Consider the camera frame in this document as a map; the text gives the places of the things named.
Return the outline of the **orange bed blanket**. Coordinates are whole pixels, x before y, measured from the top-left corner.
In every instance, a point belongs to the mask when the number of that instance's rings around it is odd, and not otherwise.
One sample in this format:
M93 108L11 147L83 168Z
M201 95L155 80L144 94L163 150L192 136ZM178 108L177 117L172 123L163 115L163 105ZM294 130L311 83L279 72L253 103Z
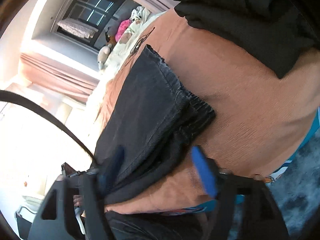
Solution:
M300 55L282 79L234 43L195 29L169 10L146 43L216 119L197 137L208 157L244 177L267 177L294 154L319 108L319 51Z

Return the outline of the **beige teddy bear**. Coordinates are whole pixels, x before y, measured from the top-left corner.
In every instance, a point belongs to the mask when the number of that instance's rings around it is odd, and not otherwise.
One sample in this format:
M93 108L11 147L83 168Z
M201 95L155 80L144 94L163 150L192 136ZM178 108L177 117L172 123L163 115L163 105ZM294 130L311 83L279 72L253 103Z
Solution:
M99 70L105 68L105 62L112 51L112 44L108 43L106 46L103 46L98 53L97 62Z

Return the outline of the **pink plush toy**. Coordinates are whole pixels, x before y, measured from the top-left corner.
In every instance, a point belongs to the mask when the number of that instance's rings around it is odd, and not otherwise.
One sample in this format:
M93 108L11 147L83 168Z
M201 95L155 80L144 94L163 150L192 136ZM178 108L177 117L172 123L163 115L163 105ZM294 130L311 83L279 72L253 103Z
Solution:
M131 20L124 20L120 23L119 28L117 30L117 33L115 35L115 40L116 42L118 42L120 40L120 38L122 37L123 33L125 32L125 30L130 26L131 24Z

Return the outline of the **black denim pants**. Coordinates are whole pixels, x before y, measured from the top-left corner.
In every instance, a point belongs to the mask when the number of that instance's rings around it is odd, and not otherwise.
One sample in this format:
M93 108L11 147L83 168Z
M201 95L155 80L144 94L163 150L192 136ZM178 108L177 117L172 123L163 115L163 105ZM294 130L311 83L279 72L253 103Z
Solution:
M146 45L96 144L97 161L107 168L118 167L111 179L98 177L105 203L131 200L169 174L214 118L213 108L187 90Z

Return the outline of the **pink curtain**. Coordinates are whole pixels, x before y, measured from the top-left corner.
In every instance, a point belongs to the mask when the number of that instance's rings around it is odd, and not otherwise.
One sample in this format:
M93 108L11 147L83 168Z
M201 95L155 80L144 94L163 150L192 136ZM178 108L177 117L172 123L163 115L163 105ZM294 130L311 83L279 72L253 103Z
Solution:
M20 72L32 83L86 103L99 83L89 76L63 63L38 53L20 53Z

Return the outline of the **dark window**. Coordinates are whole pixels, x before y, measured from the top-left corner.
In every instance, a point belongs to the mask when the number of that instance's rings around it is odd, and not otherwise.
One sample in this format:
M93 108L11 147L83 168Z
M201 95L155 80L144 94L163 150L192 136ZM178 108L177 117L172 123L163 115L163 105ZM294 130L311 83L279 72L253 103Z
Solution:
M117 11L126 0L72 0L62 19L71 18L94 27L98 31L90 38L80 38L67 33L61 27L57 32L92 49L99 50L105 45L105 32L108 23L117 19Z

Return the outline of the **folded black garment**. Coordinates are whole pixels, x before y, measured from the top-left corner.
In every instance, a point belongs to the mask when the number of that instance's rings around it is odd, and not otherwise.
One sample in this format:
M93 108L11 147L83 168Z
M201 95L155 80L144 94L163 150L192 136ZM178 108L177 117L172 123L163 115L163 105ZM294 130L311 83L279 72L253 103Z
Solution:
M174 0L178 16L240 46L278 78L319 48L319 0Z

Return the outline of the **cream patterned duvet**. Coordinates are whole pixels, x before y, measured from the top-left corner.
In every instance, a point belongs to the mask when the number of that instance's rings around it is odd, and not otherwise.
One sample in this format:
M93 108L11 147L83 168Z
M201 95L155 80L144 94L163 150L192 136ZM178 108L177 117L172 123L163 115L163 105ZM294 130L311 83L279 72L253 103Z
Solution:
M103 78L112 79L116 75L122 64L130 55L131 50L136 45L142 32L162 14L164 14L164 12L150 14L145 21L141 21L139 24L136 22L130 24L105 62L105 69L102 75Z

